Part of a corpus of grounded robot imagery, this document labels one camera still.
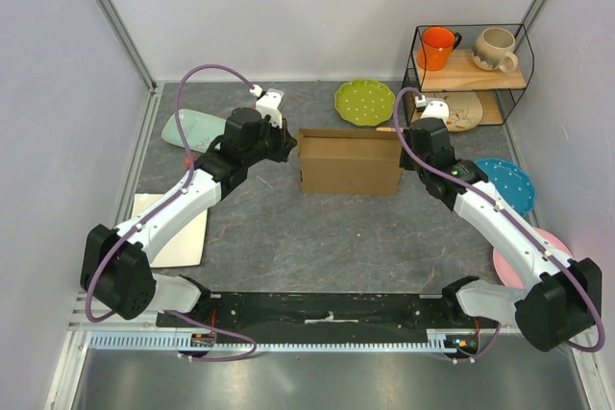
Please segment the brown cardboard box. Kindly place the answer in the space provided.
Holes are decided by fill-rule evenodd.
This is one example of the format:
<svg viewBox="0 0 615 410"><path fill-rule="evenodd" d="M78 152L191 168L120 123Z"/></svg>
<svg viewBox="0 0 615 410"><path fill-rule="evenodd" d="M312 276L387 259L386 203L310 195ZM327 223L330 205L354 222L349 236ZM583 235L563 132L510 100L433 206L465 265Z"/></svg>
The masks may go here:
<svg viewBox="0 0 615 410"><path fill-rule="evenodd" d="M297 133L304 193L393 196L403 175L393 132L301 129Z"/></svg>

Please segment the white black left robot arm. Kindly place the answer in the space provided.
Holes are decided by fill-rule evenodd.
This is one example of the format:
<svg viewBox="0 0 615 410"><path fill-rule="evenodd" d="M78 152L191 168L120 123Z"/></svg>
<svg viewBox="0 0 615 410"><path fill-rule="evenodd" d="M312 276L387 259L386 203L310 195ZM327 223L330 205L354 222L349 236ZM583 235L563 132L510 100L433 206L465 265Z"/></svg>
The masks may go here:
<svg viewBox="0 0 615 410"><path fill-rule="evenodd" d="M202 297L204 288L186 277L156 276L151 262L198 215L241 185L251 166L285 162L296 144L279 110L235 109L223 133L159 200L131 220L89 232L80 278L87 318L100 322L92 312L99 301L125 320L156 309L177 311L189 326L206 323L211 305Z"/></svg>

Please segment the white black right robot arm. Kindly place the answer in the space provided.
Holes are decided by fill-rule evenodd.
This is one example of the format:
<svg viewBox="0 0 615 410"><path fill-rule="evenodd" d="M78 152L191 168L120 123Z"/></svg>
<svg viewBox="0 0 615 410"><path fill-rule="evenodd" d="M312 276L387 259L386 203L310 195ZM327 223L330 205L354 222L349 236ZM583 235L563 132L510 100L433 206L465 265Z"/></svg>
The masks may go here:
<svg viewBox="0 0 615 410"><path fill-rule="evenodd" d="M514 288L477 277L460 279L439 305L442 320L459 327L481 317L515 326L541 351L570 344L594 327L596 344L576 348L600 350L606 339L600 267L590 258L573 259L543 238L475 162L456 157L442 120L419 119L396 135L403 147L401 167L415 171L432 197L472 225L522 282Z"/></svg>

